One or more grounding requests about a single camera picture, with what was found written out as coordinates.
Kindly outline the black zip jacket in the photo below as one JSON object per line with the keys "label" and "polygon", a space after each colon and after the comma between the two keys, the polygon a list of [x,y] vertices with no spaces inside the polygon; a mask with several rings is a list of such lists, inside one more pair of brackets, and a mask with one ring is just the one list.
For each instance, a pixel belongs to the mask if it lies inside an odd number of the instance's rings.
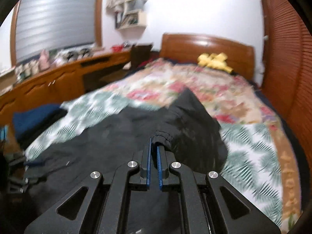
{"label": "black zip jacket", "polygon": [[[131,106],[81,135],[51,145],[26,175],[39,216],[26,233],[180,233],[178,192],[157,189],[157,147],[193,172],[220,171],[228,150],[220,125],[190,89],[169,106]],[[142,153],[152,139],[151,183],[140,184]]]}

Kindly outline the floral and fern bedspread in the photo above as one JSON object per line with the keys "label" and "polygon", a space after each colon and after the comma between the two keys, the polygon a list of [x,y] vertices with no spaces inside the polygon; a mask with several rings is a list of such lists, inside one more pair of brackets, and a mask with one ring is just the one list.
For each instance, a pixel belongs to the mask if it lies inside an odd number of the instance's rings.
{"label": "floral and fern bedspread", "polygon": [[25,155],[33,160],[127,106],[169,106],[184,88],[193,91],[222,127],[230,153],[222,175],[287,233],[302,206],[294,148],[281,118],[240,75],[157,59],[125,79],[62,103],[67,115],[43,132]]}

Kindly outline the dark wooden chair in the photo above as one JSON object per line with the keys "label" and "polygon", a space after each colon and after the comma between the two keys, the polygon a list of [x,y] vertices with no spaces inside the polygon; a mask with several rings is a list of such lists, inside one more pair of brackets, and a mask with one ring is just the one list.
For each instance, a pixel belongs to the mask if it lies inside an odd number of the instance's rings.
{"label": "dark wooden chair", "polygon": [[152,48],[153,43],[132,45],[129,52],[130,62],[123,67],[123,70],[137,69],[141,63],[148,61]]}

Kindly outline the long wooden desk cabinet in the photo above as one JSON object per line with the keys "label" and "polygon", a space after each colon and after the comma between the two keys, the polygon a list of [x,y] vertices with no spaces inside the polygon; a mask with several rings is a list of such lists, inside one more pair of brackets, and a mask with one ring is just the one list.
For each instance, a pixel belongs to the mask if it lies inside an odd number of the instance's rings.
{"label": "long wooden desk cabinet", "polygon": [[129,50],[104,52],[49,69],[18,84],[1,96],[1,126],[12,124],[13,114],[45,104],[63,103],[85,93],[82,77],[127,63]]}

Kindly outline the yellow plush toy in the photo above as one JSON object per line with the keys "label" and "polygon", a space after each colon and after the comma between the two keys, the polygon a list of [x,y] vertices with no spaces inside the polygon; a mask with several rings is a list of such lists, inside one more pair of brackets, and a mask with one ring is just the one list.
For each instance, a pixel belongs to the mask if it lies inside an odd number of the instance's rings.
{"label": "yellow plush toy", "polygon": [[226,60],[227,55],[223,52],[219,54],[203,53],[197,58],[198,65],[201,67],[222,70],[227,72],[228,74],[231,74],[233,68],[227,65]]}

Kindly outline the red bowl on desk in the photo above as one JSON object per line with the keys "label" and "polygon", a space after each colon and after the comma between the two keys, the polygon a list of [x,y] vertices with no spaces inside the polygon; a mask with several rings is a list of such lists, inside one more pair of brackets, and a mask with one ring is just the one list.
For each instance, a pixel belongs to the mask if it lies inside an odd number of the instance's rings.
{"label": "red bowl on desk", "polygon": [[118,45],[113,45],[112,47],[111,47],[111,51],[112,52],[121,52],[121,51],[123,51],[124,50],[124,45],[123,44],[118,44]]}

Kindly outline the wooden bed headboard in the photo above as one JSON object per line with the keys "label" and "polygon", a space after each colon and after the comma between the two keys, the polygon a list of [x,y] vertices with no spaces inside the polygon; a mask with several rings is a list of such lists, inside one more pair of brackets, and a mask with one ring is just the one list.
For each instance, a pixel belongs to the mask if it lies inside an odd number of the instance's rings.
{"label": "wooden bed headboard", "polygon": [[227,64],[247,80],[254,77],[254,48],[207,34],[164,33],[159,57],[180,63],[197,63],[203,53],[225,53]]}

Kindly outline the folded navy blue garment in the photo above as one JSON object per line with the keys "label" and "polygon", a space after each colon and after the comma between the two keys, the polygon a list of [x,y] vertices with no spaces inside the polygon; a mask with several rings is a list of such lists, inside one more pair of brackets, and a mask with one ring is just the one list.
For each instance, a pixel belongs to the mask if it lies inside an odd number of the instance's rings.
{"label": "folded navy blue garment", "polygon": [[59,104],[47,104],[26,112],[14,113],[12,122],[20,148],[26,150],[36,138],[67,113]]}

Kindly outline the pink thermos jug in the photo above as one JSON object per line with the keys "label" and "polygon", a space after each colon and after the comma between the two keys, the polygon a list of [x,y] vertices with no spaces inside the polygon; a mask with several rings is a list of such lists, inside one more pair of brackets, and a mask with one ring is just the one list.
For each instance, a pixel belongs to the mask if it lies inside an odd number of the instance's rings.
{"label": "pink thermos jug", "polygon": [[45,49],[43,49],[40,53],[39,68],[40,71],[45,71],[50,68],[49,52]]}

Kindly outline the louvered wooden wardrobe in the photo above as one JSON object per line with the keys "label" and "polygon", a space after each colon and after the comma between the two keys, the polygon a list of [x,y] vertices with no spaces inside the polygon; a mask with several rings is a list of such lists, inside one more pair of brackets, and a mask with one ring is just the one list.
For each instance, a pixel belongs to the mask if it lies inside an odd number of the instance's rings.
{"label": "louvered wooden wardrobe", "polygon": [[263,0],[269,29],[262,91],[311,162],[311,34],[288,0]]}

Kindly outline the grey window roller blind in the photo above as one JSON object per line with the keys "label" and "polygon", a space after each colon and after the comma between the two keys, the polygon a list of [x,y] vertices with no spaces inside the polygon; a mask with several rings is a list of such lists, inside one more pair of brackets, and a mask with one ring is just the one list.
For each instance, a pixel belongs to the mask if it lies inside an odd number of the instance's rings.
{"label": "grey window roller blind", "polygon": [[95,2],[21,0],[16,22],[16,61],[37,56],[42,50],[94,43]]}

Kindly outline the white wall shelf unit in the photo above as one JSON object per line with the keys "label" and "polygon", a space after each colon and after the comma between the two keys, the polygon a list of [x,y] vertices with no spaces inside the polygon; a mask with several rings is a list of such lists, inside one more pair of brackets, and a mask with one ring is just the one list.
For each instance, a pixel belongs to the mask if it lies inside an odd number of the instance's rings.
{"label": "white wall shelf unit", "polygon": [[106,0],[106,7],[115,13],[115,28],[145,28],[146,2],[147,0]]}

